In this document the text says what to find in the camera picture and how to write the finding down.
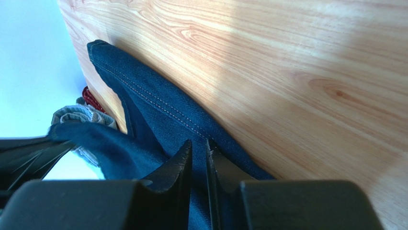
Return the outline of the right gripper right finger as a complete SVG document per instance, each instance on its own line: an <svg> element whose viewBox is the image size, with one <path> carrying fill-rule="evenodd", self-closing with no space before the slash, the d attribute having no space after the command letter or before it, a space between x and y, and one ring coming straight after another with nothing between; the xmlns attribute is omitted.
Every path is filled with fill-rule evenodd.
<svg viewBox="0 0 408 230"><path fill-rule="evenodd" d="M257 180L206 147L214 230L381 230L366 193L342 180Z"/></svg>

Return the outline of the light blue denim skirt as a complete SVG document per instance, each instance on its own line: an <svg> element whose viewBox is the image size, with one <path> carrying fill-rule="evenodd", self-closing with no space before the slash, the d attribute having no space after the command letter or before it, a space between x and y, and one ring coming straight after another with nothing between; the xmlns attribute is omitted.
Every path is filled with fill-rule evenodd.
<svg viewBox="0 0 408 230"><path fill-rule="evenodd" d="M83 97L76 100L75 105L67 105L54 112L51 124L63 123L98 123L117 129L116 121L106 113L96 109L95 106L86 102ZM99 167L100 162L94 154L83 147L75 147L72 152L83 159L86 163Z"/></svg>

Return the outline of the red polka dot skirt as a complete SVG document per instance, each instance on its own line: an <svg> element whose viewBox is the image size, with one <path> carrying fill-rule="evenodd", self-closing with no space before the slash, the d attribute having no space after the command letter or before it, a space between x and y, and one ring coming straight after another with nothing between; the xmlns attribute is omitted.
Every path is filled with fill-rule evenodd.
<svg viewBox="0 0 408 230"><path fill-rule="evenodd" d="M93 94L90 92L88 86L86 86L83 91L82 91L82 98L84 99L85 103L87 105L92 106L96 110L106 114L106 111L103 109L103 107L100 105L100 103L95 99Z"/></svg>

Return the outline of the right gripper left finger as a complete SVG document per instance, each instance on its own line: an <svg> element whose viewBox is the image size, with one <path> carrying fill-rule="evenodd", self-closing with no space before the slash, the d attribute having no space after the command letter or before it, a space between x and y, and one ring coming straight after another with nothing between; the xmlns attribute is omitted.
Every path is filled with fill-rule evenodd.
<svg viewBox="0 0 408 230"><path fill-rule="evenodd" d="M3 230L185 230L192 144L140 180L30 180L0 190Z"/></svg>

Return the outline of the dark blue denim skirt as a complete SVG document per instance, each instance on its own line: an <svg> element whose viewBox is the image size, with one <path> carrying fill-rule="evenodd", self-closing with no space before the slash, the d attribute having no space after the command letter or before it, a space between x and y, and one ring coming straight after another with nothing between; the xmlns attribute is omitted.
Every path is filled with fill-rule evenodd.
<svg viewBox="0 0 408 230"><path fill-rule="evenodd" d="M52 125L48 137L71 141L98 159L107 179L141 179L192 142L193 170L189 226L211 228L206 177L206 144L214 140L226 157L258 180L272 176L198 103L132 55L102 40L87 44L91 63L119 97L127 132L106 125L69 122Z"/></svg>

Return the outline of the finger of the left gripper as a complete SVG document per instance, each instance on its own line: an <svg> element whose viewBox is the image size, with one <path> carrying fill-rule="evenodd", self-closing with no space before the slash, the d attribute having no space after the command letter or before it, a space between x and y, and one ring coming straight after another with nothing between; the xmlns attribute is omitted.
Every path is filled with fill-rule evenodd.
<svg viewBox="0 0 408 230"><path fill-rule="evenodd" d="M43 179L76 145L48 137L0 141L0 189L15 191L30 180Z"/></svg>

